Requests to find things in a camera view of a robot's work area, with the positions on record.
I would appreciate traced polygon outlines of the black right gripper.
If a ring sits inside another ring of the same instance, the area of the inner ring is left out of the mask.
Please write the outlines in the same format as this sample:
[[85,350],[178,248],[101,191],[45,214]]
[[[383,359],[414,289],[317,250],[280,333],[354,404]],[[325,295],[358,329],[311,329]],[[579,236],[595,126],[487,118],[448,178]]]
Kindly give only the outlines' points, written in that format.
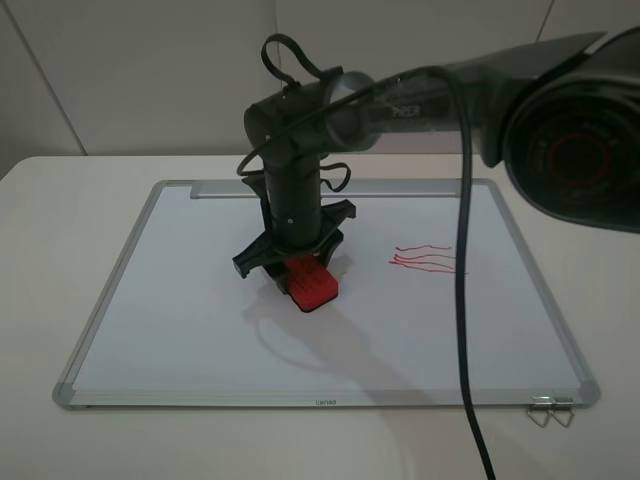
[[289,271],[285,261],[313,255],[327,267],[344,240],[340,225],[346,219],[356,217],[356,207],[349,200],[312,208],[309,210],[311,216],[305,218],[277,219],[265,199],[260,201],[260,207],[264,232],[232,261],[242,278],[253,269],[263,267],[284,295],[289,294]]

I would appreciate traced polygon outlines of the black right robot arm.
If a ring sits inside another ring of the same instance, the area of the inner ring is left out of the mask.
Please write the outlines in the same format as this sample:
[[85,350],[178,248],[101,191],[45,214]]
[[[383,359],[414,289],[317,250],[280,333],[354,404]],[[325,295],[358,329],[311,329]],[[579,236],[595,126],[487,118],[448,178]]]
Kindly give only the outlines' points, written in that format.
[[339,67],[322,70],[289,36],[312,82],[263,64],[280,92],[244,115],[252,156],[237,173],[259,197],[264,232],[234,260],[239,274],[288,258],[327,262],[352,206],[323,206],[326,158],[370,149],[384,135],[458,132],[465,151],[503,165],[539,211],[594,228],[639,229],[639,32],[583,33],[480,58],[419,67],[375,81]]

